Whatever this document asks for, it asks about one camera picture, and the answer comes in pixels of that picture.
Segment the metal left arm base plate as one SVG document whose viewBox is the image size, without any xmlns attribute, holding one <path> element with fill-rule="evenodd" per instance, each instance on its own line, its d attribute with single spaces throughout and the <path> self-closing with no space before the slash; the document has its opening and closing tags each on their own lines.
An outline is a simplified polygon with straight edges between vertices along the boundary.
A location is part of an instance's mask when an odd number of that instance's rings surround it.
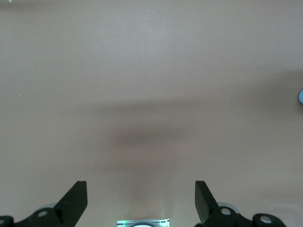
<svg viewBox="0 0 303 227">
<path fill-rule="evenodd" d="M 170 227 L 170 219 L 120 220 L 117 227 Z"/>
</svg>

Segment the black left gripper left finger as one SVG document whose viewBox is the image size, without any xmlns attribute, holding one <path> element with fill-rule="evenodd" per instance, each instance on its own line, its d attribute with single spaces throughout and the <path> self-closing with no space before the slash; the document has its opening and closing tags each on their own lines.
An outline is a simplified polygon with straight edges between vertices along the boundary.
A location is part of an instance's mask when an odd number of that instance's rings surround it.
<svg viewBox="0 0 303 227">
<path fill-rule="evenodd" d="M 0 227 L 75 227 L 87 207 L 87 182 L 77 181 L 52 208 L 42 208 L 15 222 L 0 216 Z"/>
</svg>

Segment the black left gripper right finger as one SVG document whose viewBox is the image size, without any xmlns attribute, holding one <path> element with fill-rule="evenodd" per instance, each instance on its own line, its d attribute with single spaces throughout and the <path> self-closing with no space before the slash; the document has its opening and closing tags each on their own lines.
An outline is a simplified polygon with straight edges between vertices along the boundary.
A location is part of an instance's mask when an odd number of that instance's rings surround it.
<svg viewBox="0 0 303 227">
<path fill-rule="evenodd" d="M 276 216 L 257 213 L 249 220 L 234 208 L 218 204 L 205 181 L 195 182 L 195 207 L 200 219 L 195 227 L 286 227 Z"/>
</svg>

